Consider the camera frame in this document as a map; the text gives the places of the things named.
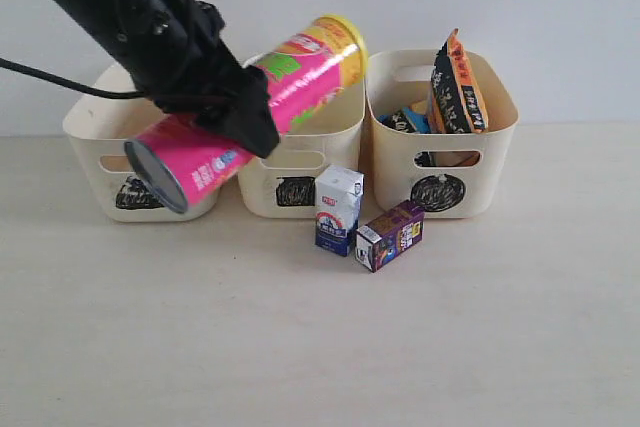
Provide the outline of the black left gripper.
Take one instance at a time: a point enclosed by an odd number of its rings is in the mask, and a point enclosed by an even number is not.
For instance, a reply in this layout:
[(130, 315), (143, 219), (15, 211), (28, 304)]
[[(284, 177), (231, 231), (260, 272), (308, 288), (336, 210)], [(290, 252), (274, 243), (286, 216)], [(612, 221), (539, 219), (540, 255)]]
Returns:
[(164, 112), (200, 112), (194, 123), (267, 158), (280, 143), (269, 107), (268, 78), (243, 68), (221, 38), (217, 8), (197, 0), (111, 0), (115, 58), (134, 88), (115, 92), (79, 86), (110, 100), (147, 98)]

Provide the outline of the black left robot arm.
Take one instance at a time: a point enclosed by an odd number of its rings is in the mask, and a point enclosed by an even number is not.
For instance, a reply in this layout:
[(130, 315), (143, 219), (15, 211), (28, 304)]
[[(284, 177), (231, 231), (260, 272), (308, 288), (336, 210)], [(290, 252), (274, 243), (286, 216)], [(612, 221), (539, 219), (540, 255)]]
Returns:
[(53, 0), (130, 75), (131, 92), (100, 91), (8, 61), (2, 67), (98, 97), (147, 98), (165, 113), (267, 157), (280, 135), (267, 79), (243, 67), (221, 39), (217, 8), (197, 0)]

